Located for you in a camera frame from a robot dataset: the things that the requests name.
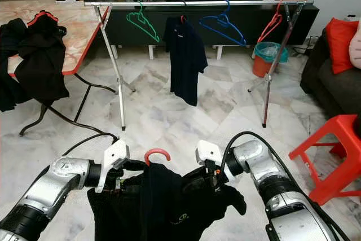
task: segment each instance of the trash bin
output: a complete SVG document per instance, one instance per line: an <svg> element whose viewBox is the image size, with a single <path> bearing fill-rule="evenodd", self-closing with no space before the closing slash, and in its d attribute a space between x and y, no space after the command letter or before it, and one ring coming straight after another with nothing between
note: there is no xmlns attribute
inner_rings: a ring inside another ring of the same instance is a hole
<svg viewBox="0 0 361 241"><path fill-rule="evenodd" d="M269 72L272 62L275 60L280 44L275 42L260 42L256 45L254 53L256 58L253 63L253 73L256 76L264 77ZM282 52L280 62L285 63L288 59L288 52L285 48Z"/></svg>

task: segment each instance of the clothes rack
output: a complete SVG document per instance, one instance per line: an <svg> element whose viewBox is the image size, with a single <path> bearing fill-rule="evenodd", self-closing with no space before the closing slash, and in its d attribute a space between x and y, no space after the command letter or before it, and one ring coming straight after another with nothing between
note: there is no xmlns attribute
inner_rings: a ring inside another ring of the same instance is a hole
<svg viewBox="0 0 361 241"><path fill-rule="evenodd" d="M170 7L170 6L187 6L187 7L195 7L195 6L256 6L256 5L278 5L280 1L179 1L179 2L142 2L142 6L144 7ZM283 41L281 43L279 52L275 58L275 60L272 63L271 69L268 72L268 74L265 75L263 79L261 79L260 82L255 82L255 84L248 90L248 92L252 92L255 88L261 86L262 84L266 83L267 85L267 91L266 91L266 97L265 97L265 106L264 106L264 114L263 114L263 121L262 126L265 128L267 125L267 114L268 114L268 103L270 100L270 87L271 87L271 81L272 81L272 75L275 72L275 68L277 67L281 53L283 52L284 48L287 45L287 42L290 38L290 35L292 33L293 27L298 19L298 16L300 15L302 8L305 4L310 3L312 4L312 1L281 1L281 5L285 6L286 16L287 16L287 22L288 22L288 29L287 32L283 38ZM117 2L117 1L90 1L90 2L84 2L85 6L93 6L95 13L99 19L100 22L100 30L102 32L105 45L107 46L107 50L109 53L109 57L112 61L116 76L117 76L117 83L118 83L118 91L119 91L119 101L120 101L120 116L121 116L121 127L122 130L125 130L125 111L124 111L124 101L123 101L123 93L122 93L122 84L124 84L126 87L128 87L131 91L135 91L135 89L130 86L127 82L123 80L123 77L120 73L119 67L115 61L115 57L113 54L113 51L111 49L109 39L107 36L107 33L105 32L105 28L107 26L107 22L111 13L112 7L140 7L141 4L139 2ZM289 5L296 5L297 9L295 13L293 14L292 18L290 16L289 12ZM107 17L103 20L100 13L100 7L109 7Z"/></svg>

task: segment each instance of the gray sofa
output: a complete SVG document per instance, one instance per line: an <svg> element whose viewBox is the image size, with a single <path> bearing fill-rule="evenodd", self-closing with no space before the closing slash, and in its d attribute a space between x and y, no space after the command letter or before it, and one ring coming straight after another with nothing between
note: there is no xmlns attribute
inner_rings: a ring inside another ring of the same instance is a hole
<svg viewBox="0 0 361 241"><path fill-rule="evenodd" d="M333 74L325 31L306 63L301 87L319 101L330 117L361 113L361 69Z"/></svg>

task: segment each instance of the red stool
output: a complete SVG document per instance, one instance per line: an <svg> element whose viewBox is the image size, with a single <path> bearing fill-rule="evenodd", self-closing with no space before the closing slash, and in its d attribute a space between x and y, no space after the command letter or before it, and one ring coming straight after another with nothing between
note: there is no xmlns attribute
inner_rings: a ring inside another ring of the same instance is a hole
<svg viewBox="0 0 361 241"><path fill-rule="evenodd" d="M354 131L356 118L357 115L339 115L330 119L315 134L289 153L291 159L300 155L311 171L316 188L311 192L310 198L320 205L334 197L361 196L361 191L342 192L342 189L361 174L361 140ZM334 134L340 142L317 143L329 133ZM306 150L312 146L334 146L332 153L346 157L345 161L323 181L318 177L315 167L306 155Z"/></svg>

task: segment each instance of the marble table top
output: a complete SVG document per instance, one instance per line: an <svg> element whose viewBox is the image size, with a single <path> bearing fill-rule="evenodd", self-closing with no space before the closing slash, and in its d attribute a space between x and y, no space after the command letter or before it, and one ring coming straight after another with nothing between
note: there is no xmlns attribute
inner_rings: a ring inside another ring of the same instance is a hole
<svg viewBox="0 0 361 241"><path fill-rule="evenodd" d="M27 23L41 10L52 13L59 19L58 25L67 28L63 37L65 46L65 59L63 74L73 75L80 67L95 35L99 30L99 21L92 7L84 7L82 2L62 4L20 4L0 2L0 25L12 19L22 18ZM106 8L101 8L103 16ZM15 69L23 59L18 55L8 59L8 74L15 77Z"/></svg>

